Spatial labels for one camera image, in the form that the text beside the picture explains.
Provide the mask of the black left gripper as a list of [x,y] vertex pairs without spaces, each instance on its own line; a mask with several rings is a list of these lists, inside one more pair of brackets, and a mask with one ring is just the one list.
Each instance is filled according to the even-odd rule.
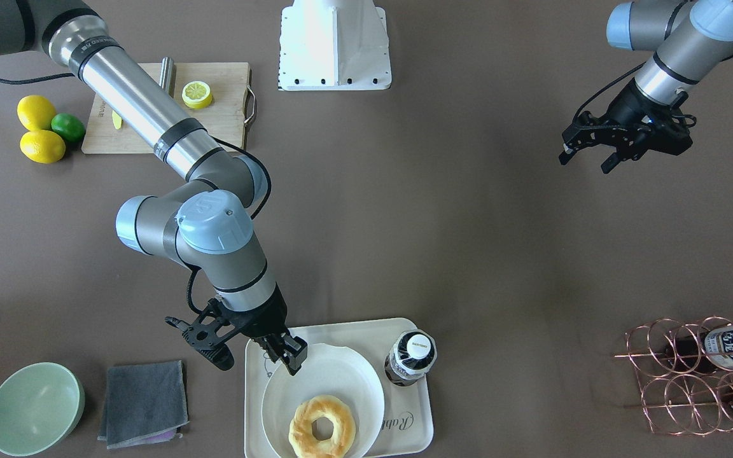
[[567,165],[582,149],[607,145],[615,149],[600,165],[609,174],[626,160],[639,160],[648,151],[678,156],[692,147],[690,128],[696,117],[681,112],[686,91],[676,95],[671,105],[658,104],[630,81],[608,105],[602,116],[594,116],[582,106],[562,133],[559,163]]

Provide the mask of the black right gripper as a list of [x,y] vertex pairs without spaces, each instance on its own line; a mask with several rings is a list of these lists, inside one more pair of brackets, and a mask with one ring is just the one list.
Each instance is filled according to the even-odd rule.
[[291,335],[286,319],[287,305],[276,288],[263,305],[251,310],[232,311],[212,298],[191,324],[176,317],[166,317],[165,321],[180,330],[195,351],[221,370],[231,369],[235,362],[226,342],[242,334],[261,346],[272,362],[281,361],[288,373],[295,376],[307,358],[307,342]]

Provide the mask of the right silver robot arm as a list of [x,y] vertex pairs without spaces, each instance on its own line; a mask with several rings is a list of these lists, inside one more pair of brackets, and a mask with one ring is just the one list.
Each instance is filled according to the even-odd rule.
[[161,197],[127,200],[116,217],[123,244],[205,273],[216,291],[206,307],[193,307],[193,322],[167,323],[221,370],[234,363],[227,341],[242,334],[296,374],[307,343],[285,324],[287,307],[247,212],[269,195],[265,166],[207,133],[84,2],[0,1],[0,55],[26,50],[41,50],[87,84],[185,180]]

